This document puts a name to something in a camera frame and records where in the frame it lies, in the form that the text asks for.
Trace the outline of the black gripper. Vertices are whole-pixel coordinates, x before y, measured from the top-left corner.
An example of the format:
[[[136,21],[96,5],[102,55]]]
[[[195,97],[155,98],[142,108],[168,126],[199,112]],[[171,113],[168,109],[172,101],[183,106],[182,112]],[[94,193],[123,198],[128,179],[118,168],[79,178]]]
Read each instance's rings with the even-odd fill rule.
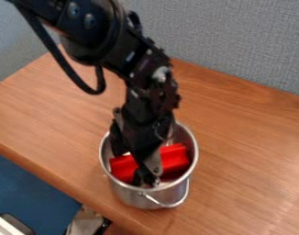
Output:
[[[150,123],[138,124],[127,116],[126,110],[116,107],[112,110],[111,148],[112,155],[119,157],[131,153],[138,169],[132,175],[132,185],[138,187],[158,187],[162,176],[162,159],[159,148],[170,138],[170,129],[175,123],[172,112],[164,113]]]

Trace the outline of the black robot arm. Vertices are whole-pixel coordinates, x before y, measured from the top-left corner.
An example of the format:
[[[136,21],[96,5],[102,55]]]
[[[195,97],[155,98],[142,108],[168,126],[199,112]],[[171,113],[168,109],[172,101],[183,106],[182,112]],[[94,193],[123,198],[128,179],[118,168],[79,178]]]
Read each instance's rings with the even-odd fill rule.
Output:
[[[118,0],[7,0],[51,52],[71,81],[90,95],[106,90],[104,70],[127,86],[112,110],[112,154],[130,153],[136,186],[156,186],[163,175],[159,147],[170,138],[179,107],[171,59],[143,35],[138,14]]]

